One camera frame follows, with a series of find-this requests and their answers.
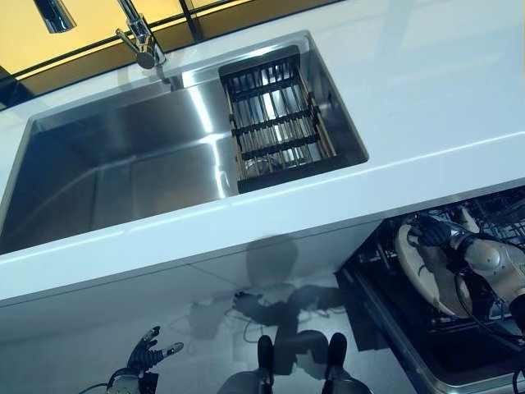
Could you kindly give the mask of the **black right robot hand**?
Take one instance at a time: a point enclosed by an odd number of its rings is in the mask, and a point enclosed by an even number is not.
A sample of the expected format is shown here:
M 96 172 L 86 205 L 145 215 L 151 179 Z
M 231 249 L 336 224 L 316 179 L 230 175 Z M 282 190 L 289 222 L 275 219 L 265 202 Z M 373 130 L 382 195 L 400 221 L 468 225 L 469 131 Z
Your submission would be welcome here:
M 467 230 L 457 223 L 420 215 L 412 221 L 409 236 L 421 246 L 442 247 L 466 232 Z

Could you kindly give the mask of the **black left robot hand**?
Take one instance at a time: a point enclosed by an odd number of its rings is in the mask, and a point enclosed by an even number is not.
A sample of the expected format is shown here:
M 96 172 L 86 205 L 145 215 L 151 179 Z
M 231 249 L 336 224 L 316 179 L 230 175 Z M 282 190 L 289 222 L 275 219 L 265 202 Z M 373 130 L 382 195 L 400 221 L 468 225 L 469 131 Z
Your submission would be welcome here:
M 154 349 L 158 341 L 156 337 L 160 333 L 160 327 L 150 328 L 137 342 L 131 351 L 127 361 L 129 369 L 136 369 L 140 372 L 148 372 L 164 359 L 175 355 L 184 348 L 182 342 L 175 342 L 163 349 Z

